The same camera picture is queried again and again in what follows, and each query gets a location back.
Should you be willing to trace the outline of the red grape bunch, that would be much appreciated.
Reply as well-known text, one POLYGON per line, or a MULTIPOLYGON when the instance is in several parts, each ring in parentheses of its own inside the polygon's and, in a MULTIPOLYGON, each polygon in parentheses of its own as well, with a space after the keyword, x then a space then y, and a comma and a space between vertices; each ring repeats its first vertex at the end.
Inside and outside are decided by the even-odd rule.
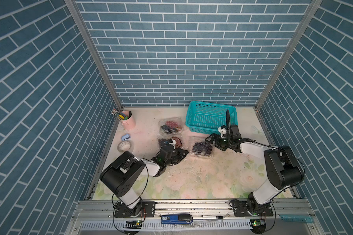
POLYGON ((182 141, 178 137, 172 137, 172 140, 175 142, 176 147, 182 147, 182 141))
POLYGON ((169 120, 169 121, 166 121, 165 124, 172 128, 170 132, 177 132, 177 131, 181 131, 182 129, 181 126, 175 121, 169 120))

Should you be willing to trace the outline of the clear clamshell container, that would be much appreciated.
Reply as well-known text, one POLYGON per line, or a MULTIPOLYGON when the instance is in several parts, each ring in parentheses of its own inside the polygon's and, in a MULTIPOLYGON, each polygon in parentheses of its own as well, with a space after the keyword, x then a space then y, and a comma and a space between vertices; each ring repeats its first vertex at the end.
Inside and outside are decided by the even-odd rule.
POLYGON ((183 123, 180 117, 161 119, 158 126, 161 135, 176 134, 183 131, 183 123))
POLYGON ((173 145, 175 148, 182 148, 183 141, 180 135, 163 135, 157 139, 159 147, 163 147, 167 144, 173 145))
POLYGON ((189 137, 189 153, 195 157, 210 158, 213 156, 213 146, 204 137, 189 137))

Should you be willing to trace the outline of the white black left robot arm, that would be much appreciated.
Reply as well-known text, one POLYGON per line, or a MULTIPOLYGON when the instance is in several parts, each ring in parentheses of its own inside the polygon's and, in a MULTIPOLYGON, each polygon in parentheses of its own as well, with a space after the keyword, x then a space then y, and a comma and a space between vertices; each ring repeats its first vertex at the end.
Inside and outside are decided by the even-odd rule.
POLYGON ((123 152, 101 175, 100 181, 111 190, 127 209, 139 208, 142 198, 132 188, 139 176, 161 176, 169 166, 182 162, 189 151, 172 144, 162 146, 151 159, 138 159, 129 151, 123 152))

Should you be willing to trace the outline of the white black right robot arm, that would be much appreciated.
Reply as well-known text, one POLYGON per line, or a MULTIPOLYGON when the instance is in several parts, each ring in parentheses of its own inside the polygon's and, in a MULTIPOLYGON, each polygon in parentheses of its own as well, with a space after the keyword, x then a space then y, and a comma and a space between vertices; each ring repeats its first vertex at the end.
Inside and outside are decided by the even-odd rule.
POLYGON ((231 149, 265 161, 267 179, 258 189, 251 192, 247 199, 247 211, 252 216, 266 211, 277 195, 304 180, 304 167, 288 146, 273 147, 249 138, 232 138, 217 134, 211 134, 205 141, 221 151, 231 149))

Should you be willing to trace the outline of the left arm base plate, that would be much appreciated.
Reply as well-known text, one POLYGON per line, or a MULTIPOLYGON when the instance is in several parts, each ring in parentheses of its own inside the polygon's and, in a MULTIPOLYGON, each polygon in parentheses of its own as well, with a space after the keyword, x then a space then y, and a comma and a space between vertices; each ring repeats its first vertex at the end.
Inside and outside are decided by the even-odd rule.
POLYGON ((117 218, 154 217, 156 203, 154 201, 139 201, 133 208, 127 207, 122 201, 115 204, 114 216, 117 218))

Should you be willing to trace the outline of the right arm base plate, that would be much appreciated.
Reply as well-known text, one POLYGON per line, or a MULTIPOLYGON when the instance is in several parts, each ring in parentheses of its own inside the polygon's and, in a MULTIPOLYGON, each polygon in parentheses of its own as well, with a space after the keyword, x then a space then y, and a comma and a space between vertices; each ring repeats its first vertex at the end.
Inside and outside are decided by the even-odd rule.
POLYGON ((232 199, 229 201, 229 206, 232 208, 235 217, 244 217, 244 216, 273 216, 274 211, 270 205, 270 203, 261 205, 257 208, 253 206, 249 206, 247 200, 238 200, 232 199))

